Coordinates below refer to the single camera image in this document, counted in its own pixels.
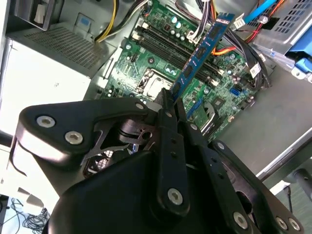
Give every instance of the blue cable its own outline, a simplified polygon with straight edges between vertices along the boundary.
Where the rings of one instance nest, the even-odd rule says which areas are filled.
[[[248,16],[244,18],[245,23],[249,23],[253,19],[257,18],[261,15],[266,9],[268,9],[273,3],[275,3],[277,0],[266,0],[264,3],[262,3],[257,9],[255,9],[253,12],[251,12]]]

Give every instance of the yellow wire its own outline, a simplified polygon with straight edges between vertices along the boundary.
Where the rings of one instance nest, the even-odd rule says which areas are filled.
[[[214,3],[214,0],[211,0],[212,4],[213,4],[213,7],[214,7],[214,18],[216,18],[216,9],[215,9],[215,3]]]
[[[117,0],[113,0],[113,2],[114,2],[114,8],[113,8],[113,14],[112,14],[111,21],[110,21],[109,25],[107,26],[107,29],[106,29],[106,31],[103,33],[103,35],[102,35],[99,39],[97,39],[97,42],[104,40],[104,39],[106,38],[106,36],[109,34],[109,32],[111,31],[111,29],[113,28],[113,24],[114,24],[114,20],[115,20],[115,15],[116,15],[116,6],[117,6],[116,1],[117,1]]]

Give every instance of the connector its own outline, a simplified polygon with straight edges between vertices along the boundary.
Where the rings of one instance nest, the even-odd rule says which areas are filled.
[[[235,95],[236,97],[239,96],[239,94],[240,94],[240,92],[237,89],[235,89],[235,88],[231,88],[230,89],[230,93]]]

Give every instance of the white label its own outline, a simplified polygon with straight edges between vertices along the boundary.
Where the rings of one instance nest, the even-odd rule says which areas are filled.
[[[262,60],[263,62],[265,62],[265,61],[266,61],[266,59],[265,59],[265,57],[264,57],[264,55],[263,55],[263,54],[259,54],[259,57],[261,58],[261,60]]]
[[[216,19],[215,21],[218,21],[218,22],[223,23],[223,24],[229,24],[230,23],[229,21],[224,20],[224,19]]]
[[[261,71],[260,64],[257,62],[255,66],[250,69],[250,74],[252,75],[253,78],[255,78],[256,75]]]

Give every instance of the ram slot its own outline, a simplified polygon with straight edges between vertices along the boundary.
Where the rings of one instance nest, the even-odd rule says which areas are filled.
[[[179,68],[180,70],[182,70],[183,66],[187,62],[186,59],[173,57],[170,52],[155,45],[153,42],[150,42],[147,38],[143,39],[139,44],[144,49],[152,52],[153,54],[157,55],[158,57],[172,64],[173,66]],[[208,78],[208,76],[202,71],[199,71],[196,74],[195,78],[202,81],[205,84],[209,84],[210,82],[210,79]]]
[[[146,35],[152,37],[153,39],[161,42],[161,44],[167,46],[170,49],[175,50],[178,54],[180,54],[186,58],[189,58],[192,54],[192,51],[190,49],[188,49],[186,47],[182,48],[181,46],[177,45],[176,42],[171,41],[169,37],[163,35],[161,32],[157,31],[157,29],[155,29],[152,26],[149,26],[147,29],[138,27],[137,30],[139,32],[146,34]],[[208,63],[204,63],[201,70],[203,68],[210,71],[210,72],[213,72],[216,75],[218,75],[219,69],[216,67],[213,67],[212,65],[210,65]]]

